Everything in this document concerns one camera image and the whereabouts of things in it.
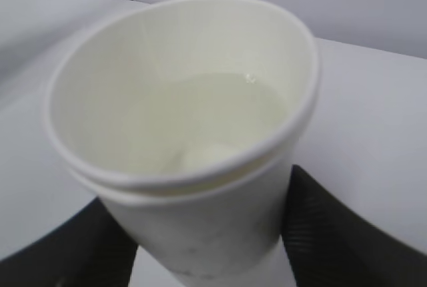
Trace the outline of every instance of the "paper cup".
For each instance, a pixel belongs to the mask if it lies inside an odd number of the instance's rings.
[[[233,277],[278,241],[319,71],[314,38],[286,10],[258,0],[166,1],[98,25],[70,51],[47,87],[46,130],[76,179],[184,284],[236,287]],[[283,96],[287,118],[248,150],[195,172],[126,172],[133,142],[123,111],[159,80],[205,73],[259,77]]]

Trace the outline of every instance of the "liquid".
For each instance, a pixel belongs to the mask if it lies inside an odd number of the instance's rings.
[[[212,73],[170,83],[124,115],[126,171],[193,172],[235,157],[285,119],[275,91],[244,75]]]

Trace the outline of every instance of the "white table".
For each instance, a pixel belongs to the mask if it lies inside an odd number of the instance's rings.
[[[126,0],[0,0],[0,259],[92,199],[46,142],[41,87],[77,29],[141,7]],[[427,253],[427,60],[318,42],[320,100],[295,163],[369,222]],[[170,279],[153,268],[146,274]]]

